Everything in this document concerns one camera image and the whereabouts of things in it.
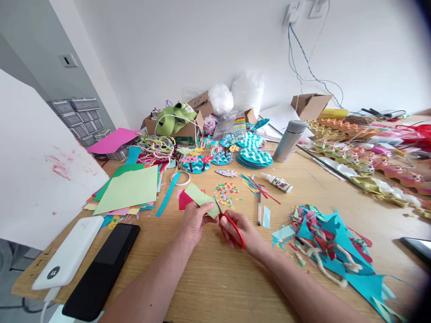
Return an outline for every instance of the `white plastic bag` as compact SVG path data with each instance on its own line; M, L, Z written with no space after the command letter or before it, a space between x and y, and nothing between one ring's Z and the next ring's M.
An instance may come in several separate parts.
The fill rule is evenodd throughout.
M253 109L258 118L264 88L264 76L261 73L241 72L232 84L233 110L244 112Z
M225 84L216 84L208 91L215 115L229 113L233 108L233 96Z

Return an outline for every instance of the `white power bank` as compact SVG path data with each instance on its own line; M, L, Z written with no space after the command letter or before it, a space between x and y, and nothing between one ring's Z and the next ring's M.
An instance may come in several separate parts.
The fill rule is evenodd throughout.
M70 283L102 223L103 217L100 215L80 219L37 277L31 289L46 289Z

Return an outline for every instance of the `gray thermos bottle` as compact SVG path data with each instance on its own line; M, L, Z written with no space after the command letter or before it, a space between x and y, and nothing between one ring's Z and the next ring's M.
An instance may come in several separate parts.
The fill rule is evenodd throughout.
M308 122L300 120L289 121L286 131L274 153L273 160L276 162L285 162L307 128Z

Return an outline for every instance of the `smartphone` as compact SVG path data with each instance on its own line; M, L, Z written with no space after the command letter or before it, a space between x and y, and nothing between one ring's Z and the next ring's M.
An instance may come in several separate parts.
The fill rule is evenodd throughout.
M403 237L401 243L431 267L431 241Z
M63 307L63 315L91 322L105 305L141 228L119 223Z

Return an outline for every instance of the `white glue bottle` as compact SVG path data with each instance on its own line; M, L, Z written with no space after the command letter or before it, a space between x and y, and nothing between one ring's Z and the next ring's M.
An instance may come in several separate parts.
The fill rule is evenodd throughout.
M270 174L261 173L272 185L281 189L284 193L289 193L293 186L289 185L284 179L280 179L275 176L271 176Z

